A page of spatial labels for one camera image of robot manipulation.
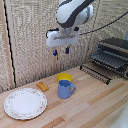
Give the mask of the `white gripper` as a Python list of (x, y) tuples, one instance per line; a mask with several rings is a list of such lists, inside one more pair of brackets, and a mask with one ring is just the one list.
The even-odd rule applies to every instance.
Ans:
[[(59, 29), (51, 29), (46, 33), (46, 45), (56, 47), (62, 45), (70, 45), (77, 43), (79, 40), (79, 32), (74, 31), (70, 34), (62, 34)], [(69, 54), (70, 48), (67, 47), (65, 53)], [(53, 51), (54, 56), (58, 56), (57, 50)]]

